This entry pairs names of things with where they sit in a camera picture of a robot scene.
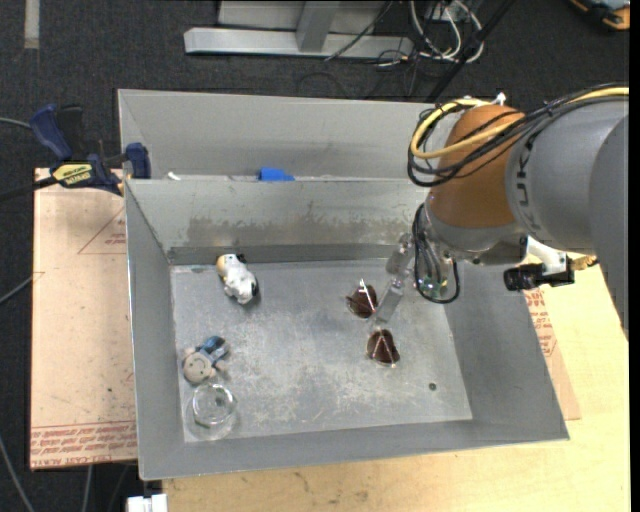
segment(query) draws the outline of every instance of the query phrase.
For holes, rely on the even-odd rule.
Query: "blue object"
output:
[[[147,149],[139,142],[132,142],[125,149],[125,155],[133,166],[133,177],[151,178],[151,162],[147,155]]]
[[[205,341],[201,346],[196,347],[196,350],[209,359],[211,364],[214,365],[227,355],[229,347],[227,346],[227,342],[224,338],[221,338],[220,336],[211,336],[211,338]]]
[[[295,181],[295,178],[282,169],[263,167],[258,172],[258,181]]]
[[[51,149],[59,160],[71,158],[73,151],[56,121],[55,104],[50,103],[38,110],[29,119],[29,125],[40,144]]]

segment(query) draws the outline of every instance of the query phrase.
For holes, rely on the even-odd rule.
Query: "blue clamp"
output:
[[[282,169],[263,167],[258,171],[258,181],[295,181],[295,178]]]
[[[147,148],[139,142],[132,142],[125,149],[125,155],[133,167],[134,178],[151,178],[151,162],[149,161]]]
[[[56,121],[56,106],[51,103],[38,110],[29,119],[29,125],[40,144],[48,147],[59,160],[69,160],[73,150],[64,138]]]
[[[131,162],[135,178],[151,177],[147,150],[139,142],[129,144],[124,154],[104,161],[95,153],[84,156],[81,116],[80,107],[65,107],[56,112],[56,105],[51,103],[29,120],[38,141],[51,149],[58,159],[49,169],[50,180],[55,180],[52,182],[65,188],[91,187],[120,195],[121,180],[110,167],[124,161]]]

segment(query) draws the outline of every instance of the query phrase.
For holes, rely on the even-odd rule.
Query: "white figurine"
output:
[[[247,269],[242,255],[223,254],[216,260],[216,269],[224,283],[224,292],[240,304],[246,304],[258,295],[258,281]]]

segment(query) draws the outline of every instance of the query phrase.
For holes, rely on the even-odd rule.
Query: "black carpet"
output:
[[[119,149],[119,88],[423,101],[447,68],[425,62],[411,87],[413,75],[402,67],[383,73],[348,59],[187,56],[184,32],[215,23],[215,2],[209,1],[41,4],[40,49],[25,50],[24,2],[0,2],[0,117],[27,121],[47,103],[80,104],[87,138],[102,139],[108,154]],[[498,4],[484,1],[480,20],[486,22]],[[394,9],[393,28],[404,30],[406,2]],[[491,33],[483,56],[455,76],[442,99],[503,91],[510,105],[531,109],[582,87],[628,80],[629,31],[592,24],[568,1],[520,0]],[[34,167],[53,161],[29,131],[0,123],[4,190],[28,185]],[[0,297],[30,275],[32,236],[32,198],[0,203]],[[27,286],[0,305],[0,435],[36,511],[79,510],[85,468],[34,473],[27,466],[30,322]],[[122,468],[96,466],[89,510],[105,510]],[[135,475],[134,467],[123,495],[142,492]],[[0,460],[0,512],[19,510],[22,502]]]

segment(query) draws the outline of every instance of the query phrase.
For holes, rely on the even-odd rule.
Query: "bin floor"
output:
[[[212,335],[229,344],[228,372],[216,377],[238,402],[229,437],[471,419],[444,308],[411,283],[386,325],[400,361],[390,368],[366,356],[371,327],[345,297],[364,279],[380,298],[384,264],[249,262],[260,295],[245,306],[225,295],[215,266],[172,268],[177,354]],[[194,388],[179,375],[184,412]],[[197,441],[188,419],[184,434]]]

